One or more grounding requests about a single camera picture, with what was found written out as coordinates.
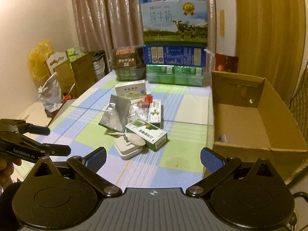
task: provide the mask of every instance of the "triangular hole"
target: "triangular hole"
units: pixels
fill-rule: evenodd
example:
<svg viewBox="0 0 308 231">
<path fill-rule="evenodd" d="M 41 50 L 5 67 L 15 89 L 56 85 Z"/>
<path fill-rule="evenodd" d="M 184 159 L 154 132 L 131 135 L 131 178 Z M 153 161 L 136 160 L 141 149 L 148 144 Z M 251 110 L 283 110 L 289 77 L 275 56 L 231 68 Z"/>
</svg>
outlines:
<svg viewBox="0 0 308 231">
<path fill-rule="evenodd" d="M 43 162 L 35 173 L 35 177 L 52 175 L 52 172 L 46 162 Z"/>
<path fill-rule="evenodd" d="M 271 171 L 265 163 L 262 163 L 257 172 L 258 176 L 273 177 Z"/>
</svg>

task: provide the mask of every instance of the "table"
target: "table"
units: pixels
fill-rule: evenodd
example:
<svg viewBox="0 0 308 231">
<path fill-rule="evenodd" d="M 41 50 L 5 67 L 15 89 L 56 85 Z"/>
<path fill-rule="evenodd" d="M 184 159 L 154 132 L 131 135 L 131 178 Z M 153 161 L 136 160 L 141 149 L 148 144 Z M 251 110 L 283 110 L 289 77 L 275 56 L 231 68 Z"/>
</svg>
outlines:
<svg viewBox="0 0 308 231">
<path fill-rule="evenodd" d="M 200 151 L 213 145 L 213 117 L 209 114 L 210 86 L 203 88 L 146 83 L 147 93 L 161 99 L 162 128 L 168 142 L 156 152 L 144 152 L 130 160 L 121 160 L 115 150 L 115 137 L 105 134 L 98 125 L 103 110 L 118 83 L 111 72 L 82 94 L 54 123 L 49 136 L 38 136 L 41 143 L 67 144 L 71 156 L 84 156 L 99 146 L 107 150 L 107 162 L 98 174 L 122 190 L 126 187 L 187 187 L 202 178 L 203 165 Z M 67 157 L 51 157 L 65 161 Z M 25 177 L 32 163 L 23 162 L 17 171 Z"/>
</svg>

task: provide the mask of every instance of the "crosshair logo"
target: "crosshair logo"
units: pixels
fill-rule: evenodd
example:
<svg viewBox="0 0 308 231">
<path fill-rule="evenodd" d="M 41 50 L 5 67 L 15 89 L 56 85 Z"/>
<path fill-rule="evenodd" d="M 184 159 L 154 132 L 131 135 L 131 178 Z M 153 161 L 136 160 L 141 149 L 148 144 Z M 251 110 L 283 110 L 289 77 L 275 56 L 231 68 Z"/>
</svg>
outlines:
<svg viewBox="0 0 308 231">
<path fill-rule="evenodd" d="M 150 192 L 150 194 L 154 196 L 154 195 L 157 195 L 159 193 L 157 191 L 153 190 L 153 191 Z"/>
</svg>

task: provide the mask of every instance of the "blue milk box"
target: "blue milk box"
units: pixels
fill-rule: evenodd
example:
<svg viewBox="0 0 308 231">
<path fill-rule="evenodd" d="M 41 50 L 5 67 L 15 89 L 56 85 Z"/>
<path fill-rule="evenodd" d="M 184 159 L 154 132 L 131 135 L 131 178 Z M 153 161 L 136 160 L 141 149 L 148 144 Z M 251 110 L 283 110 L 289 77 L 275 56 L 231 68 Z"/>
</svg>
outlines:
<svg viewBox="0 0 308 231">
<path fill-rule="evenodd" d="M 205 67 L 204 48 L 189 46 L 144 46 L 146 64 Z"/>
<path fill-rule="evenodd" d="M 206 47 L 206 0 L 166 0 L 141 4 L 145 45 Z"/>
</svg>

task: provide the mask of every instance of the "human hand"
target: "human hand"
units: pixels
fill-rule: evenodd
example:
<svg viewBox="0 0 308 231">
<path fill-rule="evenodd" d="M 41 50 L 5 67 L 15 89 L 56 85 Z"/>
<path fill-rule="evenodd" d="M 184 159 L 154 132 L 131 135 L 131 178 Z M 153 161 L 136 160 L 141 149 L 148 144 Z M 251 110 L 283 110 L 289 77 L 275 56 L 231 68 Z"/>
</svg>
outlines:
<svg viewBox="0 0 308 231">
<path fill-rule="evenodd" d="M 17 166 L 21 165 L 21 160 L 15 158 L 13 163 Z M 4 186 L 4 184 L 9 180 L 10 176 L 14 172 L 14 165 L 13 163 L 7 164 L 5 159 L 0 158 L 0 185 Z"/>
</svg>

